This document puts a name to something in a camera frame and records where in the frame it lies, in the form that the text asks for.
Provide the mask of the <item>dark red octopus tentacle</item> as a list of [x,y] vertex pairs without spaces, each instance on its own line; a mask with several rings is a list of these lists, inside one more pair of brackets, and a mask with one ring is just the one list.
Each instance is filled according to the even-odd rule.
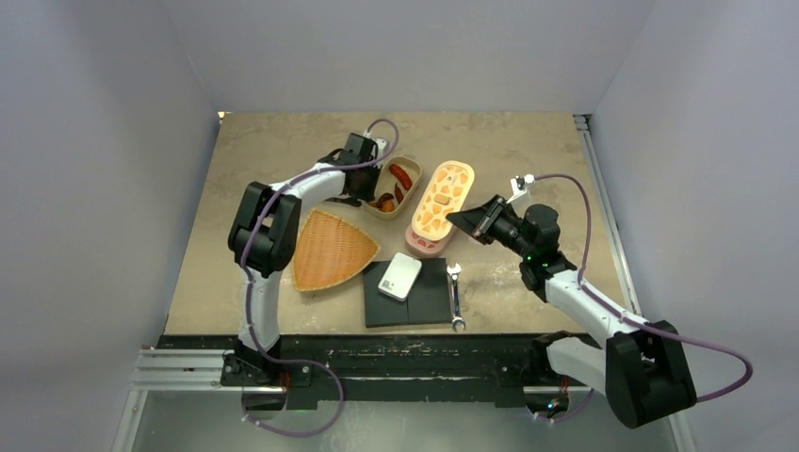
[[394,195],[392,193],[383,193],[382,196],[375,201],[375,206],[377,208],[381,208],[385,202],[392,201],[394,199]]

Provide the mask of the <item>cream lunch box lid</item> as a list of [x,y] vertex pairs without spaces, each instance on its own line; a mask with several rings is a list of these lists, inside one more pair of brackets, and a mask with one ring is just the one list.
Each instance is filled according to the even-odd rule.
[[452,230],[447,216],[461,211],[474,180],[470,165],[456,160],[441,163],[432,172],[412,215],[412,231],[428,241],[446,238]]

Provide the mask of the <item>cream lunch box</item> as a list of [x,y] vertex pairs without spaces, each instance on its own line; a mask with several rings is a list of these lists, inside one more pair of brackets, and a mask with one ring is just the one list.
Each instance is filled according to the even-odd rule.
[[[391,164],[398,164],[398,165],[402,166],[405,169],[405,171],[411,176],[411,178],[413,179],[414,183],[413,183],[413,187],[409,191],[406,191],[401,186],[400,182],[395,178],[395,176],[391,174],[391,172],[389,171],[389,166]],[[372,202],[366,202],[363,205],[363,210],[366,213],[371,214],[372,216],[374,216],[376,218],[393,219],[393,218],[397,217],[402,212],[402,210],[411,203],[411,200],[412,200],[416,190],[419,188],[419,186],[421,184],[422,175],[423,175],[423,169],[414,159],[412,159],[410,157],[407,157],[405,155],[399,155],[399,156],[395,156],[395,157],[389,158],[386,161],[386,163],[383,165],[383,168],[381,170],[380,176],[378,178],[378,183],[377,183],[376,191],[375,191],[376,199],[374,201],[372,201]],[[394,185],[395,184],[399,184],[399,186],[402,188],[402,190],[404,192],[403,202],[400,205],[397,205],[397,202],[396,202],[395,197],[394,197],[393,200],[394,200],[394,203],[396,205],[396,210],[394,212],[391,212],[391,213],[382,213],[382,212],[379,212],[376,209],[374,209],[371,206],[371,204],[374,203],[375,201],[377,201],[382,196],[383,193],[388,192],[388,193],[392,193],[394,195]]]

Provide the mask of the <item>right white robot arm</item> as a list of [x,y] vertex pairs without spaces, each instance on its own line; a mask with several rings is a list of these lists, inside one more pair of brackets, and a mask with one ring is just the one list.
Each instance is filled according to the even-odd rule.
[[615,417],[637,428],[693,407],[697,393],[677,331],[623,309],[581,277],[560,250],[558,212],[533,204],[524,216],[502,197],[447,215],[460,231],[483,245],[498,242],[517,254],[525,287],[577,322],[593,339],[587,344],[565,331],[539,340],[529,358],[542,383],[572,377],[607,399]]

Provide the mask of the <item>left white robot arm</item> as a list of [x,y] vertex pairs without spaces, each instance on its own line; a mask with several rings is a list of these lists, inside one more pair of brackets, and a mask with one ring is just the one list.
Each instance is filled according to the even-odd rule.
[[301,215],[340,195],[370,199],[391,145],[369,132],[351,133],[342,148],[323,156],[310,169],[282,182],[246,186],[227,245],[244,282],[244,319],[238,340],[252,351],[245,360],[244,372],[256,384],[276,381],[281,364],[296,366],[302,372],[326,369],[323,363],[310,359],[279,358],[271,350],[280,339],[280,280],[295,254]]

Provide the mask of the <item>woven bamboo basket tray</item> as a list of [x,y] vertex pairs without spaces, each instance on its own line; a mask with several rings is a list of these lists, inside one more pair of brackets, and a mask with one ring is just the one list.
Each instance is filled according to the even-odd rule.
[[317,292],[345,283],[364,270],[380,250],[380,244],[360,227],[313,209],[302,226],[292,259],[294,288]]

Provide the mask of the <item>silver open-end wrench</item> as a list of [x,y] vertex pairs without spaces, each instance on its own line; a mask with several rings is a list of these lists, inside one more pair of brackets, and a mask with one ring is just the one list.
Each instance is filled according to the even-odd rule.
[[447,273],[450,279],[450,289],[452,297],[452,319],[450,326],[454,332],[465,331],[466,322],[461,314],[461,303],[459,294],[459,277],[462,268],[458,263],[447,267]]

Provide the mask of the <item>white power bank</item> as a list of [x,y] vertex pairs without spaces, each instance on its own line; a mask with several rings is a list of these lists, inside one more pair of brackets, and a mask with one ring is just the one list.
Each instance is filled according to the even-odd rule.
[[397,252],[378,282],[378,291],[394,300],[406,301],[421,268],[422,262],[419,259]]

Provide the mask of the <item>right black foam block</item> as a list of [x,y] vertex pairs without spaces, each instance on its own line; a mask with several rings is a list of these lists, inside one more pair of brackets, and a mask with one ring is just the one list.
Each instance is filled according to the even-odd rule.
[[452,318],[447,261],[422,259],[406,300],[409,325],[448,324]]

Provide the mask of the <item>black foam block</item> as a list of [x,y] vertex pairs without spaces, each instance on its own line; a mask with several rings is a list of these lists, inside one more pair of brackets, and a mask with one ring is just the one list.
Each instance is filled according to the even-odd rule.
[[447,261],[422,259],[406,300],[409,325],[448,324],[452,318]]
[[375,261],[362,272],[365,325],[368,329],[407,325],[409,321],[406,303],[387,296],[378,288],[388,265],[388,261]]

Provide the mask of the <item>left black foam block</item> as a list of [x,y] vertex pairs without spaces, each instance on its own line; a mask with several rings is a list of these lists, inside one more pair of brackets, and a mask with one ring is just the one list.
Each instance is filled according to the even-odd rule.
[[387,296],[378,288],[388,265],[388,261],[375,261],[362,272],[365,325],[368,329],[407,325],[409,321],[406,303]]

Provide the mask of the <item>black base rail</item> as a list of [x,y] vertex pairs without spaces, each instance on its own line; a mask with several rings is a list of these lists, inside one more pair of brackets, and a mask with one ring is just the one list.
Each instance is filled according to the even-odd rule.
[[234,335],[163,335],[155,356],[180,375],[211,377],[258,410],[313,410],[322,401],[491,403],[546,410],[552,398],[586,390],[537,366],[538,334],[285,334],[279,358],[310,359],[325,370],[267,363]]

